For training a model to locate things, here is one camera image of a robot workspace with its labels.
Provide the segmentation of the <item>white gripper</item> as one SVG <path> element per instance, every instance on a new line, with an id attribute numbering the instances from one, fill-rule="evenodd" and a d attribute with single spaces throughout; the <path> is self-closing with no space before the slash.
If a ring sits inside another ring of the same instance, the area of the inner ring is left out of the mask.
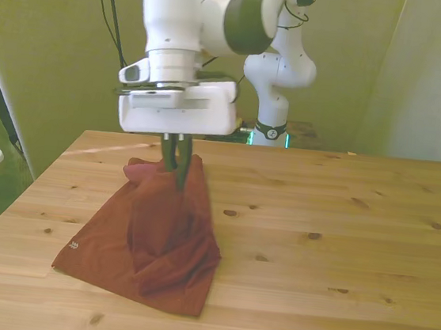
<path id="1" fill-rule="evenodd" d="M 163 134 L 162 162 L 167 172 L 174 170 L 182 190 L 192 158 L 191 135 L 231 134 L 237 95 L 233 81 L 201 82 L 184 89 L 131 90 L 119 96 L 118 118 L 126 132 Z"/>

